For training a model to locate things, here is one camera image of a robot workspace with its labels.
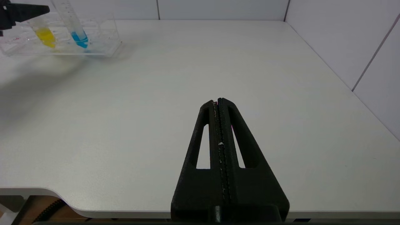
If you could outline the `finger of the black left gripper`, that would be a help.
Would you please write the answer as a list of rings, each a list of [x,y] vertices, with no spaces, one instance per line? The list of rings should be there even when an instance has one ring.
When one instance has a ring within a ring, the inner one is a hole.
[[[35,4],[10,4],[9,14],[13,21],[24,22],[35,17],[47,14],[50,12],[50,8],[47,5],[35,5]]]

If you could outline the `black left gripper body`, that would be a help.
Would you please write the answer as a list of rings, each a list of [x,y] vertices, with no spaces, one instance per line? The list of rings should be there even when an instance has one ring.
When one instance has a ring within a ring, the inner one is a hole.
[[[1,30],[9,30],[12,29],[13,23],[10,19],[6,6],[10,4],[10,0],[1,0],[0,1],[0,29]]]

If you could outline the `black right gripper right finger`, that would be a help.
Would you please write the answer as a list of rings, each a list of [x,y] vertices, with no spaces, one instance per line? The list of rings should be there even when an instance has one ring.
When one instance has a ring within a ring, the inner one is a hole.
[[[236,105],[218,99],[218,147],[224,203],[218,221],[278,223],[289,201]]]

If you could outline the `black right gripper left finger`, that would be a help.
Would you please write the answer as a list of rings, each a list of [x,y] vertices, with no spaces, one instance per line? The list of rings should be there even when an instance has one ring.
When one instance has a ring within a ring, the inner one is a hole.
[[[224,203],[216,113],[217,108],[214,101],[208,101],[200,107],[171,202],[171,219],[174,222],[205,223],[211,221],[213,209]],[[209,130],[210,168],[197,168],[206,125]]]

